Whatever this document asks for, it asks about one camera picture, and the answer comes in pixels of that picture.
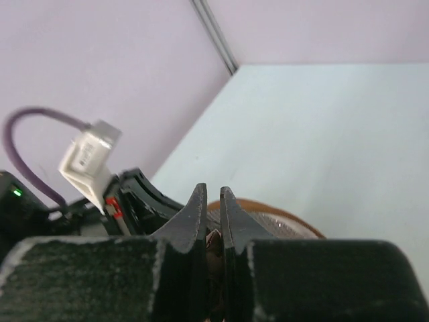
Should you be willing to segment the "beige round laundry bag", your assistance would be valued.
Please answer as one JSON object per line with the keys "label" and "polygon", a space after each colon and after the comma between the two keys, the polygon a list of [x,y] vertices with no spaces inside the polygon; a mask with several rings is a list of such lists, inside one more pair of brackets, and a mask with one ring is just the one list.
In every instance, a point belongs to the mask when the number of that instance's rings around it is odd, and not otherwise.
{"label": "beige round laundry bag", "polygon": [[236,246],[252,239],[324,239],[303,219],[287,211],[246,199],[225,195],[208,206],[208,243],[218,236]]}

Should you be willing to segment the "left aluminium frame post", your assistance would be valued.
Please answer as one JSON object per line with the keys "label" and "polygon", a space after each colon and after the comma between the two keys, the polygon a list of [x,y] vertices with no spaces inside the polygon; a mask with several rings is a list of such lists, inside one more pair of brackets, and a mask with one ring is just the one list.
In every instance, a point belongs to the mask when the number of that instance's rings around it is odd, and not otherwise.
{"label": "left aluminium frame post", "polygon": [[212,12],[208,1],[205,0],[190,0],[204,30],[208,34],[215,50],[220,56],[223,64],[228,70],[228,73],[233,76],[239,69],[232,50],[230,49],[224,34]]}

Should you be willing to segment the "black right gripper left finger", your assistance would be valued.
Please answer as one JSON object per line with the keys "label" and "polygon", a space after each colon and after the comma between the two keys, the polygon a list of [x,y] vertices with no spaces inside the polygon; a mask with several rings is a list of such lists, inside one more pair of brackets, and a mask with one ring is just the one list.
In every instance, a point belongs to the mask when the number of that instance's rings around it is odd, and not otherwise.
{"label": "black right gripper left finger", "polygon": [[149,236],[31,237],[1,265],[2,321],[203,321],[205,184]]}

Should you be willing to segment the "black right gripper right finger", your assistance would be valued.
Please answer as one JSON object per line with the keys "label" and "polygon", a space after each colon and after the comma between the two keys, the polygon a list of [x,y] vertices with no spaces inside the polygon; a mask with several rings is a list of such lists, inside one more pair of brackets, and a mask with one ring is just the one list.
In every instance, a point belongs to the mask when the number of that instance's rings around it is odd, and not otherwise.
{"label": "black right gripper right finger", "polygon": [[379,240],[279,239],[223,187],[226,321],[427,321],[416,275]]}

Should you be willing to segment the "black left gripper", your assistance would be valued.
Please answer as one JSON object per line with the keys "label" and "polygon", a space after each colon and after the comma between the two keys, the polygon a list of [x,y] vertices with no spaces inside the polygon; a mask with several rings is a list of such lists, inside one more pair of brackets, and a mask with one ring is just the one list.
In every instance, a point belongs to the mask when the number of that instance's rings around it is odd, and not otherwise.
{"label": "black left gripper", "polygon": [[117,218],[124,215],[131,232],[150,235],[167,223],[183,205],[163,195],[138,169],[115,175],[104,193],[102,215],[83,197],[65,207],[49,208],[21,181],[1,171],[1,254],[27,237],[81,235],[82,228],[100,223],[109,235],[119,235]]}

